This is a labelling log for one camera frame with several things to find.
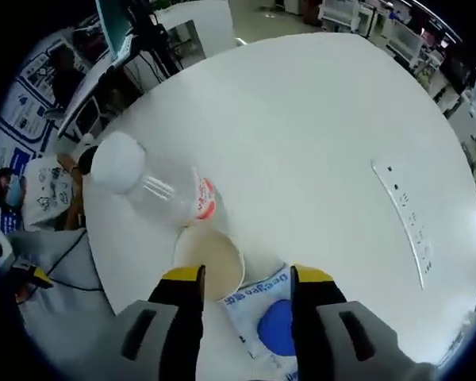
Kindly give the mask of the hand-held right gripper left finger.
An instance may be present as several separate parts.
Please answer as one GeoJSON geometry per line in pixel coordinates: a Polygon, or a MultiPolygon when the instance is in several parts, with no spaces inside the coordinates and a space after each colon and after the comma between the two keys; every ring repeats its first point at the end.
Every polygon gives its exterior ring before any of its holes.
{"type": "Polygon", "coordinates": [[[195,380],[203,336],[205,266],[165,273],[148,300],[113,322],[115,380],[195,380]]]}

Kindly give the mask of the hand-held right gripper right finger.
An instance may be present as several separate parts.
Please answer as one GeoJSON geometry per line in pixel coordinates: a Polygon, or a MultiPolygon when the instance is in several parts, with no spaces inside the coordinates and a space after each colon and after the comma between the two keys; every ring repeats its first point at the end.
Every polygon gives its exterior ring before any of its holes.
{"type": "Polygon", "coordinates": [[[411,360],[397,333],[326,272],[290,269],[292,336],[300,380],[434,380],[436,367],[411,360]]]}

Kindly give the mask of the person's left hand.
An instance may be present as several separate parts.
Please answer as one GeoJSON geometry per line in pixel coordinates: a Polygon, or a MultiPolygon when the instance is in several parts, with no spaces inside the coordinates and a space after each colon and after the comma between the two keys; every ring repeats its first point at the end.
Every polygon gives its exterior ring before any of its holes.
{"type": "Polygon", "coordinates": [[[25,279],[18,282],[14,291],[16,303],[19,305],[25,302],[33,292],[35,286],[35,282],[30,279],[25,279]]]}

